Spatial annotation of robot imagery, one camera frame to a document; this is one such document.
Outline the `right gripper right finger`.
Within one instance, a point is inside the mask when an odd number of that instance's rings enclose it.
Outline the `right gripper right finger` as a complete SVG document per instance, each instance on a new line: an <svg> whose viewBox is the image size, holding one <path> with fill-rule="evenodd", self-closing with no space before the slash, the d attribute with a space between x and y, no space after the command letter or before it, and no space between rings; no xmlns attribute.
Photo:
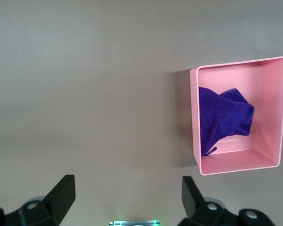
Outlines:
<svg viewBox="0 0 283 226"><path fill-rule="evenodd" d="M187 218L183 226L272 226L273 222L263 212L242 209L234 215L216 202L205 201L191 176L182 178L182 203Z"/></svg>

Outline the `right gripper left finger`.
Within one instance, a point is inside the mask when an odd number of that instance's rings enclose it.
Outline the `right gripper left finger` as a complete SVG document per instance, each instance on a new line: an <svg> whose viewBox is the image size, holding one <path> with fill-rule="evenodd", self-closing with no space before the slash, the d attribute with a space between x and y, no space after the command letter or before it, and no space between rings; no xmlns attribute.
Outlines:
<svg viewBox="0 0 283 226"><path fill-rule="evenodd" d="M42 199L30 201L5 214L0 208L0 226L59 226L75 201L75 176L65 175Z"/></svg>

